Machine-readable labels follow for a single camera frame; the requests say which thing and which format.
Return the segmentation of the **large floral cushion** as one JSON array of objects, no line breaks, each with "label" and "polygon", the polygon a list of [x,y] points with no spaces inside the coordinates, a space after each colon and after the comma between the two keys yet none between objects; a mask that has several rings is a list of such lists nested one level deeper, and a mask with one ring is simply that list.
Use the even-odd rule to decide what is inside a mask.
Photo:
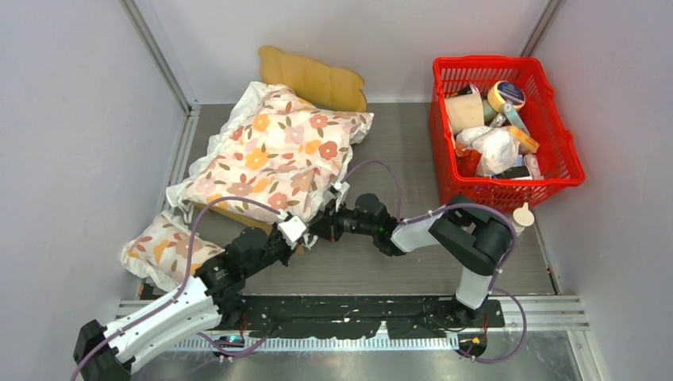
[{"label": "large floral cushion", "polygon": [[276,221],[277,210],[309,221],[345,176],[352,146],[373,118],[322,110],[287,86],[251,82],[188,177],[167,188],[169,205],[186,210],[223,197],[216,209],[264,223]]}]

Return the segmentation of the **wooden pet bed frame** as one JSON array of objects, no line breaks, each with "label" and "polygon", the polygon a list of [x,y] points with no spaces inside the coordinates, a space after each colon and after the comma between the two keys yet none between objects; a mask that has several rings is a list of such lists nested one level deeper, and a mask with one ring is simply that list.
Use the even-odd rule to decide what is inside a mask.
[{"label": "wooden pet bed frame", "polygon": [[[260,48],[259,56],[262,75],[259,82],[287,86],[299,98],[322,110],[367,112],[363,78],[354,71],[271,46]],[[224,201],[225,198],[220,197],[210,203],[215,207]]]}]

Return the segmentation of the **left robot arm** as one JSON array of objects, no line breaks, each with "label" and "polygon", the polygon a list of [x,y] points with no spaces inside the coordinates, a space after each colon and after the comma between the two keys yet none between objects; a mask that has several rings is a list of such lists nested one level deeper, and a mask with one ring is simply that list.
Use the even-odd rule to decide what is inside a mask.
[{"label": "left robot arm", "polygon": [[269,233],[244,229],[220,254],[205,261],[187,282],[151,304],[105,325],[82,326],[75,345],[73,379],[129,380],[149,360],[197,333],[241,327],[246,279],[279,261],[287,264],[308,229],[290,222]]}]

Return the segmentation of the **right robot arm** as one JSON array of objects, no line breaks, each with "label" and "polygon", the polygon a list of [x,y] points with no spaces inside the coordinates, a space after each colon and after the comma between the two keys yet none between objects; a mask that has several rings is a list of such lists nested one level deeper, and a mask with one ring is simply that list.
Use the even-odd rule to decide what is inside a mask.
[{"label": "right robot arm", "polygon": [[441,246],[462,266],[449,310],[459,324],[467,326],[483,319],[484,303],[517,239],[507,217],[464,195],[407,219],[394,217],[374,194],[360,195],[352,209],[332,200],[310,222],[309,232],[328,241],[338,241],[346,233],[368,236],[386,256]]}]

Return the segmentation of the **small floral pillow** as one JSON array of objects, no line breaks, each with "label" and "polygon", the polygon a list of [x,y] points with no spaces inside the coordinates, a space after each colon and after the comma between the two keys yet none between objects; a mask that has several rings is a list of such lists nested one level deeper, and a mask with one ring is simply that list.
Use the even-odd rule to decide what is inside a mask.
[{"label": "small floral pillow", "polygon": [[171,291],[193,275],[205,261],[223,248],[195,237],[191,265],[187,266],[190,230],[182,218],[167,211],[155,217],[150,226],[121,252],[121,266],[135,276],[150,278],[163,291]]}]

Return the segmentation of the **white crumpled plastic bag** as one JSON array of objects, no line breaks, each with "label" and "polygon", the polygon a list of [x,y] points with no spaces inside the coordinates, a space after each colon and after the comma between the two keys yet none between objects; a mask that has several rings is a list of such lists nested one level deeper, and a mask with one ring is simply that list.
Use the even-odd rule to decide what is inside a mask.
[{"label": "white crumpled plastic bag", "polygon": [[465,129],[455,138],[459,174],[491,177],[510,169],[519,156],[519,142],[505,128]]}]

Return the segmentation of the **green bottle with beige cap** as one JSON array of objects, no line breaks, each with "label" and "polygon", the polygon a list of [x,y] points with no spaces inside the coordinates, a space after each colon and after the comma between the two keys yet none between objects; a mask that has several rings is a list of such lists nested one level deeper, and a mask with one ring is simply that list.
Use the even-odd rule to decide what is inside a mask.
[{"label": "green bottle with beige cap", "polygon": [[514,227],[516,235],[519,237],[527,228],[534,225],[535,216],[531,211],[529,204],[524,202],[512,212],[509,220]]}]

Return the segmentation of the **yellow tape roll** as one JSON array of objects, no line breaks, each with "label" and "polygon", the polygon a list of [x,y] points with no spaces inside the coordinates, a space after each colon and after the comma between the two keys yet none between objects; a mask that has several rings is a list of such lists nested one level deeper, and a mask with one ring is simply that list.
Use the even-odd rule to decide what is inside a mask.
[{"label": "yellow tape roll", "polygon": [[510,104],[515,110],[520,110],[526,103],[526,96],[515,83],[498,81],[487,92],[486,100],[497,113],[503,114],[505,104]]}]

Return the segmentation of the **red plastic basket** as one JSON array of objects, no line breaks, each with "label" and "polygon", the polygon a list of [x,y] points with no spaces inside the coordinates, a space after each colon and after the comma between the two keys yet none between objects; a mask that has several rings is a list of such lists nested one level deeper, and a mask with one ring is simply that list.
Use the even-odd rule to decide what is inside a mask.
[{"label": "red plastic basket", "polygon": [[429,130],[443,203],[463,195],[509,213],[584,183],[539,60],[438,57],[433,77]]}]

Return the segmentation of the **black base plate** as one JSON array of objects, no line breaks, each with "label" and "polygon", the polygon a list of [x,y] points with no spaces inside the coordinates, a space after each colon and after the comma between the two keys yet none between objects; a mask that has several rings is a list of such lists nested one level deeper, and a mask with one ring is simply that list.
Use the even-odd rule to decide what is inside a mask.
[{"label": "black base plate", "polygon": [[385,328],[389,338],[397,340],[504,325],[497,300],[487,300],[470,312],[454,298],[436,295],[244,295],[217,328],[247,331],[254,338],[337,340],[370,339]]}]

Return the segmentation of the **aluminium rail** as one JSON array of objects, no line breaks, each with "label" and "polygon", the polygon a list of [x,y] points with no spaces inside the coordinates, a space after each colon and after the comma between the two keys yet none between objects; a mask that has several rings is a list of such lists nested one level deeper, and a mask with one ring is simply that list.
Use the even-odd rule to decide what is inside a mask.
[{"label": "aluminium rail", "polygon": [[[335,352],[384,350],[450,350],[468,352],[474,356],[499,358],[521,353],[538,333],[550,333],[563,339],[575,339],[589,330],[585,311],[572,296],[496,296],[501,304],[505,325],[502,328],[465,329],[458,333],[446,332],[439,338],[391,339],[385,328],[370,339],[287,339],[267,336],[254,338],[247,331],[209,329],[175,344],[166,351],[208,350],[213,342],[223,348],[240,352],[253,348],[257,352]],[[151,302],[125,302],[120,308],[124,318],[143,309]]]}]

